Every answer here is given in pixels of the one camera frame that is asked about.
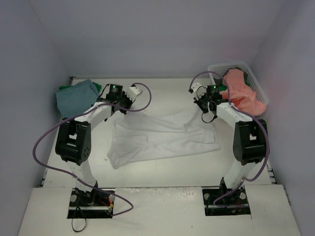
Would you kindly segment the white t shirt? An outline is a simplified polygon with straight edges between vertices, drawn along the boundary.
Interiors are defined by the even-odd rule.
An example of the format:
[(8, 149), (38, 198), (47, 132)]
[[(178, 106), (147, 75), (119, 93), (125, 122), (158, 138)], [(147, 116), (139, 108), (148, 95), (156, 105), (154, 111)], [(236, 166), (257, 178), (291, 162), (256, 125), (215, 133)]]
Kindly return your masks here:
[(220, 149), (212, 124), (194, 105), (173, 115), (131, 113), (114, 121), (107, 157), (114, 169), (129, 163), (190, 156)]

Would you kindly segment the grey-blue t shirt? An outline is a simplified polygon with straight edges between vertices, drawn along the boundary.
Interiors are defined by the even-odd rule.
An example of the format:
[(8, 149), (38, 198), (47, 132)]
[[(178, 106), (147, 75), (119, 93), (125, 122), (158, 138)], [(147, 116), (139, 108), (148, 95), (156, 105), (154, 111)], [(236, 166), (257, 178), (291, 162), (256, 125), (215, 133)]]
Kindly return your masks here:
[(84, 80), (70, 88), (55, 92), (57, 108), (62, 118), (84, 113), (96, 102), (99, 93), (91, 80)]

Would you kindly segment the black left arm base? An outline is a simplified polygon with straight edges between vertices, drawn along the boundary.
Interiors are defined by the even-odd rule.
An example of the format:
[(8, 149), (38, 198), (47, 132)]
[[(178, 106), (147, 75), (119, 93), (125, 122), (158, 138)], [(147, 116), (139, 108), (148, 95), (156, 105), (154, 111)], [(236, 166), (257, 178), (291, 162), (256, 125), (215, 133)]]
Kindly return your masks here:
[(72, 189), (69, 198), (67, 219), (111, 219), (114, 208), (115, 191), (106, 189), (109, 194), (93, 192), (87, 193)]

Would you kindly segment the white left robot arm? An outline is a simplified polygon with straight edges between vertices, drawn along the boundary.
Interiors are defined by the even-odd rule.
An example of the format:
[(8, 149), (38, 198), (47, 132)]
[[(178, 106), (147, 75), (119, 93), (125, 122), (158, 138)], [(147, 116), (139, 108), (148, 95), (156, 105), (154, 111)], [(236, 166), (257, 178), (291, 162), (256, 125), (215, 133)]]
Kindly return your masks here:
[(116, 111), (126, 113), (141, 93), (142, 89), (135, 84), (127, 90), (110, 84), (105, 98), (98, 98), (83, 116), (67, 121), (59, 128), (55, 152), (75, 175), (75, 191), (89, 207), (98, 201), (98, 193), (94, 190), (98, 183), (88, 161), (92, 152), (92, 130)]

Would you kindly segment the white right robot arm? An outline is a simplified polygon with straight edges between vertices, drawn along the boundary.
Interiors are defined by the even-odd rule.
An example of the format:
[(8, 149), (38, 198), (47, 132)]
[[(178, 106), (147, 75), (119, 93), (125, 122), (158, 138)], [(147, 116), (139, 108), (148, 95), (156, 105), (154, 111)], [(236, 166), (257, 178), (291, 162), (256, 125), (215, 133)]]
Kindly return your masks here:
[(228, 203), (235, 198), (235, 190), (243, 181), (255, 181), (266, 166), (269, 153), (266, 122), (238, 110), (228, 99), (223, 99), (217, 85), (203, 86), (194, 83), (189, 92), (194, 103), (203, 113), (213, 113), (234, 129), (232, 151), (234, 162), (223, 177), (224, 187), (218, 189), (218, 197)]

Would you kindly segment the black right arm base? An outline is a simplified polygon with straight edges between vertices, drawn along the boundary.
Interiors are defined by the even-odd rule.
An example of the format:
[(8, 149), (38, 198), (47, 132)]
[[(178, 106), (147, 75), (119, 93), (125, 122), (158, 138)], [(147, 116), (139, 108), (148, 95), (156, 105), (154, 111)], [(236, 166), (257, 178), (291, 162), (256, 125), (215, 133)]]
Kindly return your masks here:
[(237, 216), (251, 214), (244, 187), (239, 188), (236, 192), (218, 200), (214, 204), (217, 198), (228, 191), (229, 189), (224, 189), (223, 187), (202, 188), (205, 216)]

